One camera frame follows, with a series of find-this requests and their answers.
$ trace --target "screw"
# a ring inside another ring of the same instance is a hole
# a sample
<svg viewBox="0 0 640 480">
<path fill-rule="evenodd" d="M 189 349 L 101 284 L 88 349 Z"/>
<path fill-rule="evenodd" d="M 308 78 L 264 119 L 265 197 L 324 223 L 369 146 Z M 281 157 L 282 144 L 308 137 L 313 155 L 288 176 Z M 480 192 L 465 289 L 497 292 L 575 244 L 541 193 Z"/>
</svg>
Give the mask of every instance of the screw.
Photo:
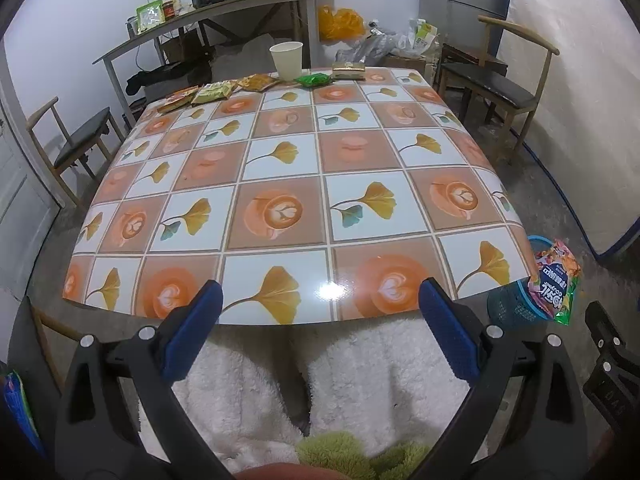
<svg viewBox="0 0 640 480">
<path fill-rule="evenodd" d="M 89 346 L 91 346 L 92 344 L 94 344 L 94 336 L 92 336 L 91 334 L 82 336 L 82 339 L 80 340 L 80 346 L 89 348 Z"/>
<path fill-rule="evenodd" d="M 156 335 L 156 329 L 153 328 L 152 326 L 143 326 L 138 331 L 138 337 L 144 341 L 148 341 L 155 335 Z"/>
<path fill-rule="evenodd" d="M 562 339 L 556 334 L 549 334 L 546 336 L 546 342 L 548 342 L 551 346 L 560 346 L 562 344 Z"/>
<path fill-rule="evenodd" d="M 500 339 L 504 335 L 504 332 L 497 325 L 489 325 L 486 328 L 486 334 L 492 339 Z"/>
</svg>

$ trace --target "white door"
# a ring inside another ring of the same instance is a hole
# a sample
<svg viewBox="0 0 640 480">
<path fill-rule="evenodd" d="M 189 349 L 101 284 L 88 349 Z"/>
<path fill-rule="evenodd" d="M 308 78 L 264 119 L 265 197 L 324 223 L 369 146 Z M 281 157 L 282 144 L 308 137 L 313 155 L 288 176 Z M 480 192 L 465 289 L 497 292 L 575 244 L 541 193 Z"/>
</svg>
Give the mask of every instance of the white door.
<svg viewBox="0 0 640 480">
<path fill-rule="evenodd" d="M 22 154 L 0 106 L 0 288 L 18 300 L 59 210 Z"/>
</svg>

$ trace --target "metal table frame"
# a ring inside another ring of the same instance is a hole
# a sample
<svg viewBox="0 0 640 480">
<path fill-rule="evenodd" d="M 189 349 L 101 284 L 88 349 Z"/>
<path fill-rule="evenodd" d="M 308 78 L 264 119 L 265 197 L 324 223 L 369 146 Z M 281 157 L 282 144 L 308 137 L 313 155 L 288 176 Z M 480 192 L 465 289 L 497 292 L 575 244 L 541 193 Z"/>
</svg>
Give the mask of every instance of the metal table frame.
<svg viewBox="0 0 640 480">
<path fill-rule="evenodd" d="M 116 75 L 116 72 L 113 68 L 114 59 L 119 58 L 126 52 L 133 50 L 134 48 L 142 45 L 143 43 L 146 43 L 147 41 L 153 40 L 156 44 L 158 57 L 164 64 L 164 56 L 162 55 L 162 51 L 160 50 L 160 42 L 158 39 L 163 34 L 167 34 L 168 32 L 171 32 L 172 30 L 175 30 L 177 28 L 191 25 L 191 23 L 196 23 L 207 19 L 210 20 L 215 16 L 221 16 L 222 14 L 235 12 L 236 10 L 251 9 L 252 7 L 275 5 L 286 2 L 305 3 L 309 57 L 311 67 L 316 68 L 319 66 L 320 43 L 318 36 L 318 12 L 316 9 L 316 0 L 226 0 L 224 2 L 203 7 L 201 9 L 193 10 L 191 12 L 188 12 L 187 14 L 182 14 L 181 16 L 176 16 L 174 19 L 169 20 L 162 25 L 158 25 L 151 30 L 139 34 L 129 41 L 125 41 L 125 43 L 117 46 L 110 52 L 106 53 L 104 56 L 96 59 L 92 64 L 96 64 L 99 61 L 104 62 L 104 67 L 107 69 L 107 74 L 109 75 L 109 79 L 111 81 L 111 84 L 113 85 L 113 89 L 116 92 L 118 101 L 120 102 L 120 105 L 122 106 L 122 109 L 124 110 L 124 113 L 129 120 L 129 124 L 134 125 L 136 123 L 136 120 L 133 117 L 133 113 L 131 113 L 129 104 L 127 103 L 127 99 L 124 95 L 124 91 L 122 89 L 122 86 L 120 85 L 120 82 L 118 81 L 118 76 Z"/>
</svg>

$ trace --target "orange plastic bag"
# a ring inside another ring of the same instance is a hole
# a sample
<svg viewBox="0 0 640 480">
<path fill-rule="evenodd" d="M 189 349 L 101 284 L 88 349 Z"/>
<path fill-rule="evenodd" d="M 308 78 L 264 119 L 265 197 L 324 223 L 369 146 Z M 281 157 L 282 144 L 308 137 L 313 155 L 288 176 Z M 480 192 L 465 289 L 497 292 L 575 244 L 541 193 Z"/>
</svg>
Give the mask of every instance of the orange plastic bag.
<svg viewBox="0 0 640 480">
<path fill-rule="evenodd" d="M 326 5 L 318 9 L 318 29 L 322 41 L 356 40 L 364 35 L 362 16 L 355 10 L 338 9 L 333 14 Z"/>
</svg>

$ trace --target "tablecloth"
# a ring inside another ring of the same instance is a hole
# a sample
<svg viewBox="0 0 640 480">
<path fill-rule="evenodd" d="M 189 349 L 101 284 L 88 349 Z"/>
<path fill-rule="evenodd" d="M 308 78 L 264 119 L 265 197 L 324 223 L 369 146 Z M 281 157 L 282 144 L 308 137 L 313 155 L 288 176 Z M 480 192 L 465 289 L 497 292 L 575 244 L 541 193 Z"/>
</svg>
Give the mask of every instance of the tablecloth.
<svg viewBox="0 0 640 480">
<path fill-rule="evenodd" d="M 163 102 L 98 188 L 68 300 L 164 318 L 214 279 L 221 323 L 308 323 L 415 309 L 428 276 L 455 300 L 536 272 L 491 164 L 415 71 Z"/>
</svg>

